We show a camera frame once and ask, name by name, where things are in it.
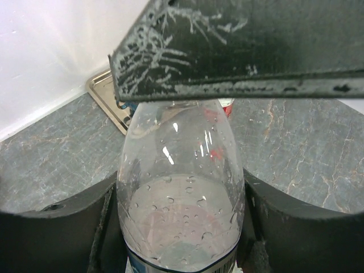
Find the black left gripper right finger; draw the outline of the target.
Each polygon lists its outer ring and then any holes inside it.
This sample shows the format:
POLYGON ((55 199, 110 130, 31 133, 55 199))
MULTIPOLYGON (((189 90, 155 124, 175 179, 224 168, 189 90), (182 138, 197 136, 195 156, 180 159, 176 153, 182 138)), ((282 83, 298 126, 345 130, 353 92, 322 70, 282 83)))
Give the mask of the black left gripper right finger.
POLYGON ((245 171, 244 272, 363 272, 363 213, 296 199, 245 171))

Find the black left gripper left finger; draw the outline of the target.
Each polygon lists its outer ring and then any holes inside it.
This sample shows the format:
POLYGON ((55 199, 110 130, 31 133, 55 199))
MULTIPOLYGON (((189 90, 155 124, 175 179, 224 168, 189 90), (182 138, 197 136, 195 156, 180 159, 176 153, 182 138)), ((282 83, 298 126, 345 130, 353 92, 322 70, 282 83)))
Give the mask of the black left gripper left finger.
POLYGON ((1 212, 1 272, 124 272, 117 175, 40 211, 1 212))

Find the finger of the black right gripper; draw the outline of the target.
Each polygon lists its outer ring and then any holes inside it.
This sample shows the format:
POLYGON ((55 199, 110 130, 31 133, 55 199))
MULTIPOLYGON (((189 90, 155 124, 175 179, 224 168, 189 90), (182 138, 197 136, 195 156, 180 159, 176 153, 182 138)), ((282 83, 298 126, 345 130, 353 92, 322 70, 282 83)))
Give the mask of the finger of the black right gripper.
POLYGON ((362 1, 148 1, 109 58, 117 101, 362 98, 362 1))

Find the clear bottle red label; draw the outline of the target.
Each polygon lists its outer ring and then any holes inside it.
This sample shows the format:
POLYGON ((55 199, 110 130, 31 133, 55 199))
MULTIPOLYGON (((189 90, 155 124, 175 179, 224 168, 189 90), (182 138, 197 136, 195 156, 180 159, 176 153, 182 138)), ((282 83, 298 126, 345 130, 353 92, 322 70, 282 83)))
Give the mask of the clear bottle red label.
POLYGON ((218 101, 221 104, 226 116, 230 117, 230 115, 232 113, 232 109, 233 109, 234 99, 233 98, 219 98, 218 101))

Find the clear bottle red cap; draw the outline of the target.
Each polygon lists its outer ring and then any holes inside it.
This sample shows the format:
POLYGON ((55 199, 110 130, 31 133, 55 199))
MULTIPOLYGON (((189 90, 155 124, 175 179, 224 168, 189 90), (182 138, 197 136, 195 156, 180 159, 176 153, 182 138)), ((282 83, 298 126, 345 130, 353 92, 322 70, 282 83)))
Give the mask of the clear bottle red cap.
POLYGON ((117 199, 133 272, 232 272, 245 184, 220 102, 139 104, 123 145, 117 199))

